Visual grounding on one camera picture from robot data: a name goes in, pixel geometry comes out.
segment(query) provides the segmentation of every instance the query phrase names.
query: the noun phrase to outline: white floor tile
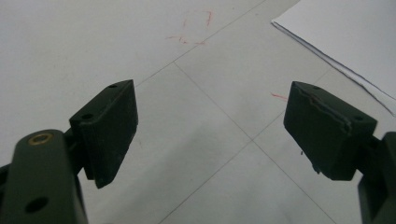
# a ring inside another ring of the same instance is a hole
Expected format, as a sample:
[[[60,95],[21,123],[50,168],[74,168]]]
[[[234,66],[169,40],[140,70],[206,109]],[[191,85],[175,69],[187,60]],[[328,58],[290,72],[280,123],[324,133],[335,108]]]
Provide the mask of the white floor tile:
[[[375,129],[377,138],[382,139],[385,133],[396,131],[396,118],[363,87],[337,70],[332,69],[318,81],[317,85],[376,119],[378,121]]]
[[[92,224],[159,223],[249,141],[173,64],[136,101],[137,135],[114,183],[83,181]]]
[[[357,172],[350,182],[331,181],[318,175],[312,163],[283,126],[284,115],[254,141],[336,223],[361,223]]]
[[[163,222],[167,223],[333,222],[251,143]]]
[[[105,86],[139,84],[197,46],[168,37],[203,41],[260,2],[1,1],[0,164],[26,134],[66,131]]]
[[[177,60],[250,137],[285,109],[272,94],[287,97],[293,80],[315,82],[330,68],[288,36],[267,36],[275,28],[262,11],[265,3]]]

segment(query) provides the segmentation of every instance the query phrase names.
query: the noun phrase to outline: screw hole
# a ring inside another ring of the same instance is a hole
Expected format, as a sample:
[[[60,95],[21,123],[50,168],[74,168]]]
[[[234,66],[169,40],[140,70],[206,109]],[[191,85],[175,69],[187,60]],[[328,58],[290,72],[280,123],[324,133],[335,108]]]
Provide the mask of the screw hole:
[[[49,199],[46,197],[36,198],[26,205],[25,212],[29,214],[36,213],[43,209],[48,202]]]
[[[357,121],[362,121],[363,120],[363,118],[360,117],[360,116],[355,116],[354,119],[357,120]]]
[[[93,117],[93,114],[85,114],[81,116],[83,119],[91,119]]]

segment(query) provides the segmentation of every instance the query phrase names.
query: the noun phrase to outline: white paper sheet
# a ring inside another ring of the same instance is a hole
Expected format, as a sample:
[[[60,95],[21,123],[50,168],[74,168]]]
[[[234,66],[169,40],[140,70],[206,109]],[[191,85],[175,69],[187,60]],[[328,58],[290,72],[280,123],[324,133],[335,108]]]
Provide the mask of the white paper sheet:
[[[273,25],[352,78],[396,116],[396,1],[303,0]]]

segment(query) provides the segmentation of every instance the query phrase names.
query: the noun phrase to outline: floor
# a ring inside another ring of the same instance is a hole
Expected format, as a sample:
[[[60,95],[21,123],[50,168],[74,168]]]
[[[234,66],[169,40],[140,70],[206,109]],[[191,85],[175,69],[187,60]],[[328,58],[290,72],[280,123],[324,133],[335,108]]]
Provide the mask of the floor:
[[[297,2],[2,1],[0,165],[132,78],[139,126],[118,176],[99,190],[79,175],[90,223],[361,223],[361,175],[317,175],[285,131],[290,83],[378,119],[378,138],[396,120],[271,25]]]

